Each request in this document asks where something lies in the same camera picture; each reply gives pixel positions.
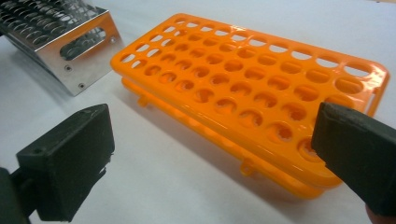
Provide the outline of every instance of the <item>orange object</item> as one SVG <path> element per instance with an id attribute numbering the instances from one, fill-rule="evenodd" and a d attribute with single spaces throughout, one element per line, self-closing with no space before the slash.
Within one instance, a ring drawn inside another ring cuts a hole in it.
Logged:
<path id="1" fill-rule="evenodd" d="M 373 115 L 380 64 L 177 14 L 117 53 L 123 85 L 302 198 L 341 180 L 311 148 L 320 102 Z"/>

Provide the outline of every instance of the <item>orange plastic rack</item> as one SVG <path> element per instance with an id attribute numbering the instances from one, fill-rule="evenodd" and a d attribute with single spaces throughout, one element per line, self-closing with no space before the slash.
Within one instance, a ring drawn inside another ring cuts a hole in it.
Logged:
<path id="1" fill-rule="evenodd" d="M 374 62 L 176 14 L 111 65 L 139 104 L 158 106 L 302 198 L 341 180 L 310 147 L 320 102 L 372 116 L 389 79 Z"/>

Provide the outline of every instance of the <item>white table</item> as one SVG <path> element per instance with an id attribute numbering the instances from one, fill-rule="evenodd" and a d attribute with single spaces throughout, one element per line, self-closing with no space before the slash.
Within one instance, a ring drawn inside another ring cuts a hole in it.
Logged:
<path id="1" fill-rule="evenodd" d="M 109 9 L 129 44 L 178 12 L 244 26 L 385 65 L 396 75 L 396 5 L 362 0 L 93 1 Z M 150 107 L 114 72 L 77 97 L 0 38 L 0 166 L 74 112 L 110 107 L 115 155 L 73 223 L 370 223 L 346 185 L 313 201 L 264 177 L 246 178 L 240 161 Z M 396 80 L 375 118 L 396 127 Z M 41 223 L 36 213 L 33 223 Z"/>

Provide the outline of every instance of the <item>white surface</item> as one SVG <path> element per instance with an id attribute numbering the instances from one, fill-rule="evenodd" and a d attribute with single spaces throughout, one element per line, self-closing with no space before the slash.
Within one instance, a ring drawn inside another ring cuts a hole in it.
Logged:
<path id="1" fill-rule="evenodd" d="M 396 5 L 372 1 L 93 1 L 125 43 L 178 12 L 244 26 L 384 64 L 396 75 Z M 376 118 L 396 127 L 396 81 Z M 345 185 L 298 200 L 160 110 L 140 108 L 114 72 L 71 97 L 0 38 L 0 166 L 74 112 L 110 107 L 115 155 L 73 223 L 370 223 Z M 33 223 L 41 223 L 36 214 Z"/>

